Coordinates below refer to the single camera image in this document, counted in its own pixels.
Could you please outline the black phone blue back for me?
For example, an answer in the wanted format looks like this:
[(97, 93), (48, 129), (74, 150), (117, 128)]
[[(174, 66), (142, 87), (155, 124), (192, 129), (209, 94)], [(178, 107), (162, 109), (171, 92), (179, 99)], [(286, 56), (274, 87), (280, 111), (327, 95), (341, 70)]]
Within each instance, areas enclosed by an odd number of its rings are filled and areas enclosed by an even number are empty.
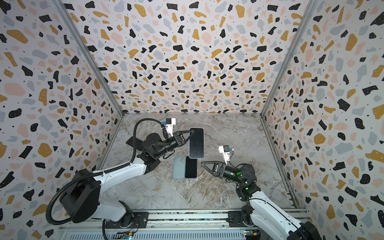
[(197, 159), (186, 157), (185, 178), (195, 179), (197, 177)]

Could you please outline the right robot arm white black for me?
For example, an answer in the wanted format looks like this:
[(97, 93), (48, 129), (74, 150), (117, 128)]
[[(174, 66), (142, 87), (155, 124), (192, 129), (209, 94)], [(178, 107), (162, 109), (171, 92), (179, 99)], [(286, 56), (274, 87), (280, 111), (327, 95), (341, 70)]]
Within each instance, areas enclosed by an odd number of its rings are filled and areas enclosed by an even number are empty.
[(257, 185), (255, 169), (250, 164), (228, 166), (219, 161), (204, 161), (201, 166), (214, 177), (234, 182), (236, 194), (246, 203), (242, 207), (242, 222), (265, 231), (274, 240), (320, 240), (316, 227), (303, 223), (285, 212)]

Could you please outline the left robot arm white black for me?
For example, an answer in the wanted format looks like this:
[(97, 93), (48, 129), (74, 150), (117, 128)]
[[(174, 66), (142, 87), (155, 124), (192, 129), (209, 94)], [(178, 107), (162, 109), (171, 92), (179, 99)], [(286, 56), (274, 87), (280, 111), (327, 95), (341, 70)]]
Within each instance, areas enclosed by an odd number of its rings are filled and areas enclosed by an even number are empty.
[(114, 222), (120, 228), (131, 226), (134, 223), (131, 208), (124, 201), (117, 205), (100, 201), (100, 195), (126, 180), (150, 173), (160, 164), (160, 158), (170, 157), (176, 148), (185, 145), (194, 134), (193, 130), (179, 131), (162, 140), (159, 134), (152, 133), (145, 141), (131, 137), (127, 144), (140, 153), (134, 154), (133, 160), (109, 169), (78, 171), (48, 204), (47, 222), (58, 226), (68, 222), (102, 219)]

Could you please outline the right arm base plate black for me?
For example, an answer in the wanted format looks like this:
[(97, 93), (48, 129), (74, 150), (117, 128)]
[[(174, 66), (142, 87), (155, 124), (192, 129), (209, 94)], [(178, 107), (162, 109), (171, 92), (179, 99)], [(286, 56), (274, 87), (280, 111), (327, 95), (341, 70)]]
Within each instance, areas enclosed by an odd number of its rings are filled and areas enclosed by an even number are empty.
[(250, 216), (245, 211), (229, 211), (226, 221), (230, 228), (253, 227)]

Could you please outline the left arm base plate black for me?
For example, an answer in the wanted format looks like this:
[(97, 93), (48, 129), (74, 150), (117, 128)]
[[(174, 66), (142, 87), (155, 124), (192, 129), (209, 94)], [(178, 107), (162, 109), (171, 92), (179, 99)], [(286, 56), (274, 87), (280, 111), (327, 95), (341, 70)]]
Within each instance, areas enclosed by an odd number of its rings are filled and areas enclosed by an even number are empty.
[(118, 230), (145, 229), (148, 220), (149, 212), (133, 212), (132, 214), (124, 215), (123, 219), (118, 222), (107, 221), (105, 228)]

